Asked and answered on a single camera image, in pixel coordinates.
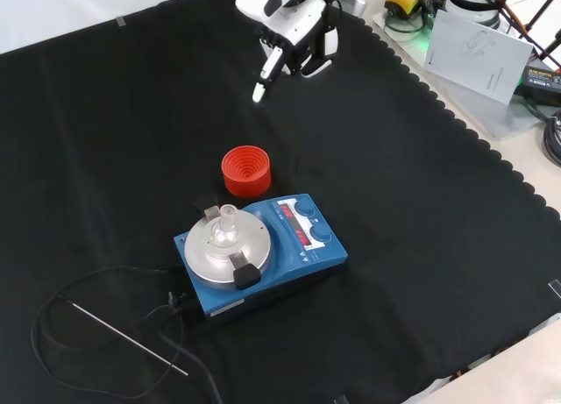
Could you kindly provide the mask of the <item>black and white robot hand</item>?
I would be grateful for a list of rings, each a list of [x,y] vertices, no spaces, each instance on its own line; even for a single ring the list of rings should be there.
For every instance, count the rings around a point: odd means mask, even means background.
[[[237,9],[259,24],[266,61],[252,100],[260,103],[282,74],[311,78],[329,67],[338,50],[338,33],[330,18],[336,0],[236,0]]]

